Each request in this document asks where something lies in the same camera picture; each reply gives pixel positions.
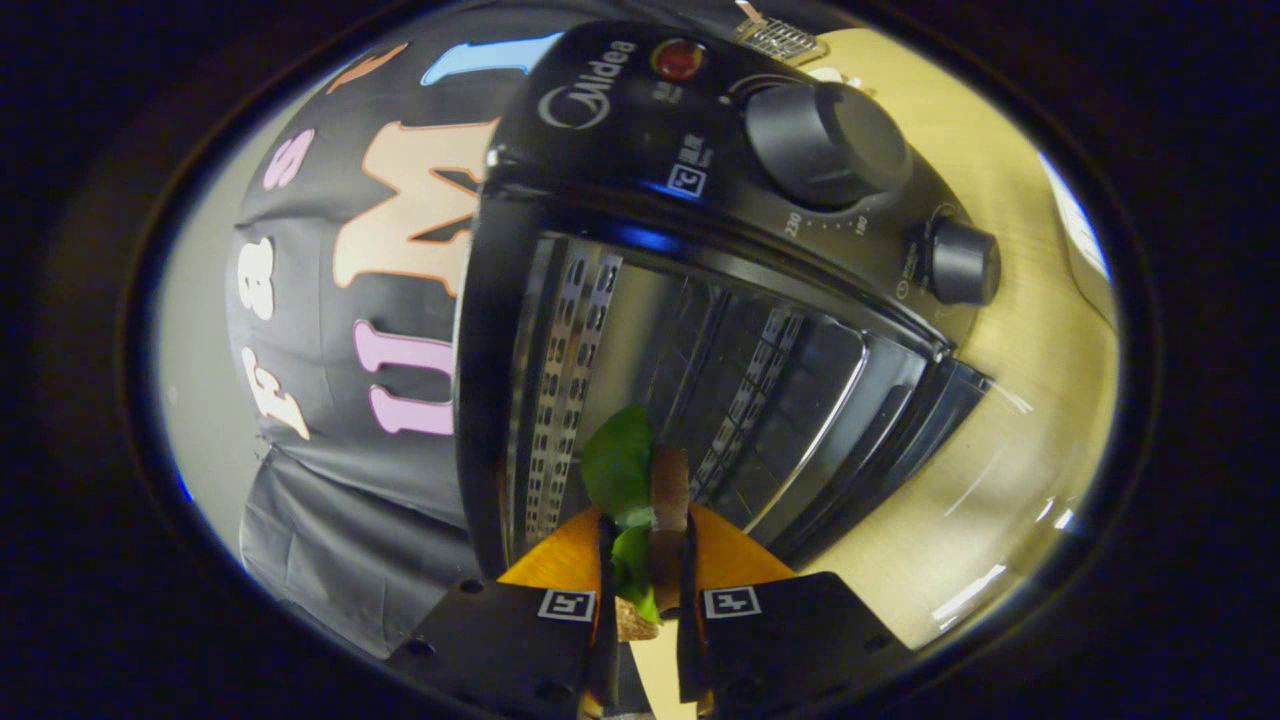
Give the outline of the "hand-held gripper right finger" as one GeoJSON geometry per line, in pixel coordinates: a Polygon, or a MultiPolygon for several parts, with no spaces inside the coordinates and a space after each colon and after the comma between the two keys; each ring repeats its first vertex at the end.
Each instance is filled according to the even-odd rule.
{"type": "Polygon", "coordinates": [[[678,611],[678,696],[705,719],[827,716],[877,697],[913,664],[841,577],[792,571],[698,503],[678,611]]]}

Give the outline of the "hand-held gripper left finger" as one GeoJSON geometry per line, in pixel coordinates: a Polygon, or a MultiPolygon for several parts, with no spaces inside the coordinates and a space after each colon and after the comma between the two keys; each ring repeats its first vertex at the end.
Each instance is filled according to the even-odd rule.
{"type": "Polygon", "coordinates": [[[390,669],[475,712],[599,719],[618,701],[613,523],[580,512],[497,580],[456,583],[390,669]]]}

